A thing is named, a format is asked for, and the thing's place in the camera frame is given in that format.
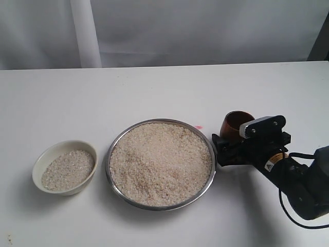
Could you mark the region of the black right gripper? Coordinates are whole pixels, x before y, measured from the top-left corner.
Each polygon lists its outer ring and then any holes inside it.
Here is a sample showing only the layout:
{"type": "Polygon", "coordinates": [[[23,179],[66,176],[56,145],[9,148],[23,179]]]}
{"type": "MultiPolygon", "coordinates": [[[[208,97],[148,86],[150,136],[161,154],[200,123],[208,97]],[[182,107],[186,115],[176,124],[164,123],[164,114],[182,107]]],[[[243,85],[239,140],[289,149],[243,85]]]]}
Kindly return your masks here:
{"type": "Polygon", "coordinates": [[[231,143],[217,134],[212,134],[211,139],[221,167],[243,165],[245,159],[258,171],[272,171],[277,162],[288,157],[285,146],[290,144],[291,135],[277,131],[246,139],[243,143],[231,143]]]}

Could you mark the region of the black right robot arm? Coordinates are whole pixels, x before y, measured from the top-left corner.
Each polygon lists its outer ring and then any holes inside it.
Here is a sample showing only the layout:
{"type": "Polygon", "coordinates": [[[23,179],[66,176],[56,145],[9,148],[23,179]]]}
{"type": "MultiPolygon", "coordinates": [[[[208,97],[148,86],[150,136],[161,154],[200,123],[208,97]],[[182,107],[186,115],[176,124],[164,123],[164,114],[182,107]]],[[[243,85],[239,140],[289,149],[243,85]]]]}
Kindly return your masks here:
{"type": "Polygon", "coordinates": [[[239,155],[284,193],[304,220],[328,214],[328,147],[314,154],[289,153],[291,135],[250,138],[241,143],[239,155]]]}

